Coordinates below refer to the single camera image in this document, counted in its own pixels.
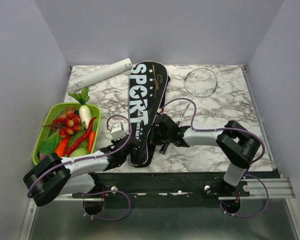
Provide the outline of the black sport racket bag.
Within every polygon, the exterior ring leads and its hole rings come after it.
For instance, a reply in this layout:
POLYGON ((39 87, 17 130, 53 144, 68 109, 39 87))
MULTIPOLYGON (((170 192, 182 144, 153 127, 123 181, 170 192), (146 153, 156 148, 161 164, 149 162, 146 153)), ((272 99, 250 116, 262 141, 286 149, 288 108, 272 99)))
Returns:
POLYGON ((135 168, 150 165, 155 146, 148 137, 158 110, 165 104, 170 76, 166 67, 156 61, 142 61, 130 71, 128 80, 128 116, 131 137, 137 141, 129 162, 135 168))

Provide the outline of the black-handled badminton racket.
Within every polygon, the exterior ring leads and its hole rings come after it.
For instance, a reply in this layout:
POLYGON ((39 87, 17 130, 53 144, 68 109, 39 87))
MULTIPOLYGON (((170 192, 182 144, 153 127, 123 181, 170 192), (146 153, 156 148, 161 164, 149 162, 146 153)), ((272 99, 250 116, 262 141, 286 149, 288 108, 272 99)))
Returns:
POLYGON ((197 110, 203 109, 215 99, 218 91, 219 80, 216 72, 208 67, 197 67, 188 73, 184 71, 180 76, 175 75, 171 80, 171 86, 167 89, 167 101, 175 100, 164 109, 176 124, 188 125, 188 118, 193 114, 195 102, 197 110))

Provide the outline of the white shuttlecock tube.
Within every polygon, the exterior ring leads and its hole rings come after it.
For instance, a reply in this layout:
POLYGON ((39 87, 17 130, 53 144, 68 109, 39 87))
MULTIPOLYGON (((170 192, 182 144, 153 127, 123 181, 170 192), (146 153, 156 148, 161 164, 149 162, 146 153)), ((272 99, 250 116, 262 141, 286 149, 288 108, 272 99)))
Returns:
POLYGON ((102 67, 91 73, 76 77, 69 81, 70 88, 75 92, 85 87, 130 70, 133 64, 129 58, 102 67))

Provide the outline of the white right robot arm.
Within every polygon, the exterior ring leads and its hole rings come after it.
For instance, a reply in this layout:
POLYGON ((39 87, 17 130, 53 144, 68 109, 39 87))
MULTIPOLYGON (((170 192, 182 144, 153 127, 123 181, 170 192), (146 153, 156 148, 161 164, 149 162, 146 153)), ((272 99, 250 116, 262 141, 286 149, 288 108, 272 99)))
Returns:
POLYGON ((259 148, 262 148, 260 158, 266 150, 260 137, 235 120, 228 121, 220 128, 197 129, 192 125, 179 126, 167 114, 161 114, 155 119, 147 142, 152 145, 171 143, 180 148, 219 147, 230 161, 220 183, 220 191, 226 196, 237 192, 242 177, 252 163, 257 161, 255 156, 259 148))

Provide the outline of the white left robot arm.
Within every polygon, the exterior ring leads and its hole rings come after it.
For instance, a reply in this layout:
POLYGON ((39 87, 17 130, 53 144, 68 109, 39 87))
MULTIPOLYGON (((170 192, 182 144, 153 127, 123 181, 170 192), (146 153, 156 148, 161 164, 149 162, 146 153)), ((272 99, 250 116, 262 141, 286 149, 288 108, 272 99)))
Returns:
POLYGON ((23 177, 27 197, 38 207, 47 205, 61 194, 85 192, 91 198, 97 197, 101 185, 91 174, 120 167, 138 145, 135 137, 127 135, 88 155, 59 157, 57 153, 51 153, 23 177))

